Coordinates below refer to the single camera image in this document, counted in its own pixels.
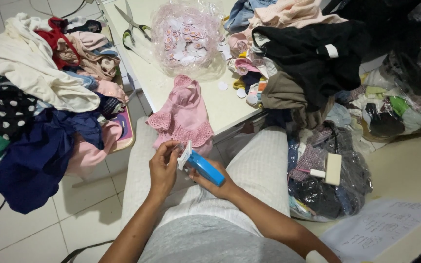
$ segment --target white table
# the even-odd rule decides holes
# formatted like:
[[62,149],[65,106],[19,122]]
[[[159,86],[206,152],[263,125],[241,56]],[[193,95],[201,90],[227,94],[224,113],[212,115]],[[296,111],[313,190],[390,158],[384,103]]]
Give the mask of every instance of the white table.
[[[168,0],[127,1],[131,6],[134,21],[148,26],[151,26],[152,11],[157,10],[160,5],[168,2]],[[234,2],[222,1],[222,3],[224,14],[230,14]],[[118,13],[115,5],[126,11],[125,0],[99,1],[100,9],[108,20],[111,33],[116,42],[118,42],[129,24]],[[136,28],[133,31],[135,34],[140,34]],[[118,45],[118,47],[122,49],[120,53],[125,55],[122,55],[123,61],[127,60],[125,63],[131,65],[132,71],[137,76],[153,112],[160,110],[173,88],[173,78],[167,77],[153,65],[146,63],[136,53],[126,50],[122,45]],[[260,109],[255,109],[248,105],[246,99],[237,97],[236,91],[232,87],[235,81],[232,75],[233,73],[230,70],[225,69],[225,74],[220,79],[211,82],[200,82],[209,122],[216,135],[261,112]],[[219,90],[219,81],[227,83],[229,88],[225,91]]]

